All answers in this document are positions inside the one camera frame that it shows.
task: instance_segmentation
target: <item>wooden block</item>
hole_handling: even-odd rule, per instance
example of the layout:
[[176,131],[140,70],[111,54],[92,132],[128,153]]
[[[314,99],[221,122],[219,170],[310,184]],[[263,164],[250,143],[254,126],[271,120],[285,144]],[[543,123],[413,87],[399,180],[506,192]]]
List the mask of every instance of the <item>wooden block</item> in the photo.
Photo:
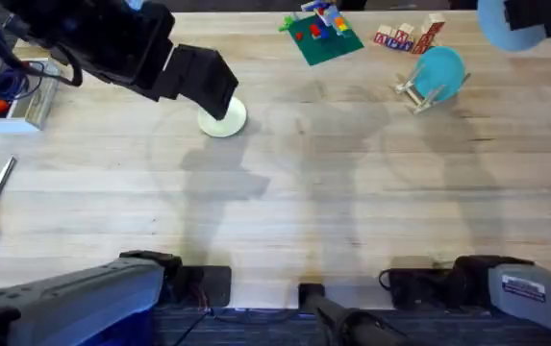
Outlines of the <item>wooden block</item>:
[[430,45],[433,41],[434,36],[432,34],[423,34],[418,40],[418,44],[421,45]]
[[393,37],[397,40],[399,43],[405,43],[410,35],[412,34],[413,26],[408,23],[403,23],[399,27],[399,30],[397,30]]
[[393,37],[387,37],[386,47],[397,49],[399,48],[399,42],[397,42]]
[[407,40],[405,43],[403,43],[402,46],[399,47],[399,49],[401,49],[404,52],[410,52],[412,48],[413,48],[413,40]]
[[387,38],[390,36],[391,32],[392,28],[388,25],[380,25],[373,41],[378,44],[387,45]]
[[429,45],[420,44],[420,42],[413,48],[412,54],[424,54],[427,51]]
[[441,13],[431,13],[427,15],[425,22],[422,24],[422,34],[437,35],[441,28],[443,28],[446,20]]
[[375,38],[373,39],[374,42],[382,45],[386,45],[387,37],[385,34],[382,34],[380,32],[375,34]]

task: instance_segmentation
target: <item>sticker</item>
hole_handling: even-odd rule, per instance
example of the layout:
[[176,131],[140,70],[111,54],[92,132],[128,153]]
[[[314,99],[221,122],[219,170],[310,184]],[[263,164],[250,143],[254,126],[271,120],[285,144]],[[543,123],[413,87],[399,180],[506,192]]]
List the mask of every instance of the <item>sticker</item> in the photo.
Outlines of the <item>sticker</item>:
[[505,292],[535,300],[537,302],[546,302],[546,289],[543,284],[531,282],[529,280],[515,278],[509,275],[502,275],[502,288]]

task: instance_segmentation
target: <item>blue bowl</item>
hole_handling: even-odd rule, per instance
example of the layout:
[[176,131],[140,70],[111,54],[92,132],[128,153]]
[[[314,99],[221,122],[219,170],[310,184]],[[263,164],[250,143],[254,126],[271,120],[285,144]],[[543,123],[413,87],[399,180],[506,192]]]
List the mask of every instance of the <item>blue bowl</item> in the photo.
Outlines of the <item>blue bowl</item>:
[[432,90],[444,86],[436,100],[445,101],[453,97],[461,88],[465,77],[465,66],[463,59],[454,49],[431,48],[420,56],[416,68],[421,65],[424,67],[414,80],[414,86],[422,97],[427,97]]

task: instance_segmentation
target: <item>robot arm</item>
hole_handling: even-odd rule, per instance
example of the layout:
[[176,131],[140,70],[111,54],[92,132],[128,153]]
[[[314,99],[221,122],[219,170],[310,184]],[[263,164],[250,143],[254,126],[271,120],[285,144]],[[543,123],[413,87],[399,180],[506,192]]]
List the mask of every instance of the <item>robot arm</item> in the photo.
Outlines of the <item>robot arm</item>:
[[462,256],[448,270],[390,269],[385,274],[397,309],[480,307],[551,329],[551,271],[528,260]]
[[171,255],[123,253],[91,269],[0,288],[0,345],[78,345],[160,300],[187,302],[194,284],[211,306],[226,306],[230,281],[230,267],[184,267]]
[[[199,104],[215,120],[223,119],[238,80],[217,51],[168,39],[174,17],[165,5],[130,6],[122,0],[0,0],[12,13],[5,29],[50,50],[70,64],[78,87],[85,70],[96,78],[127,87],[158,101],[179,94]],[[25,66],[0,31],[0,57],[28,75],[42,72]]]

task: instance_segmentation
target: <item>gray robot arm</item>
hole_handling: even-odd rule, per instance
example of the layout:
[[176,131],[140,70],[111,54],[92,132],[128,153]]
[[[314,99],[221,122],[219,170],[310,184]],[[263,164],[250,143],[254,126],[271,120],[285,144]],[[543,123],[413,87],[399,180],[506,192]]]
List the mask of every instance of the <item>gray robot arm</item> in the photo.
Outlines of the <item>gray robot arm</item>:
[[534,265],[498,265],[488,271],[488,289],[496,308],[551,329],[551,271]]
[[164,268],[150,259],[116,259],[95,268],[0,289],[0,308],[20,318],[8,345],[76,345],[121,319],[150,309],[160,297]]

